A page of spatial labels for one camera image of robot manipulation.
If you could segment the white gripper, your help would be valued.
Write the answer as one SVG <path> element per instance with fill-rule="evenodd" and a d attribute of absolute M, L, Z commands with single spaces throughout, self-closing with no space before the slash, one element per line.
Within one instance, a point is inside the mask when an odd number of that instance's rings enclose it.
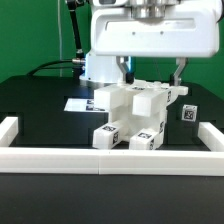
<path fill-rule="evenodd" d="M 128 56 L 177 58 L 179 86 L 187 58 L 219 50 L 220 0 L 91 0 L 91 9 L 91 48 L 117 56 L 126 84 L 134 82 Z"/>

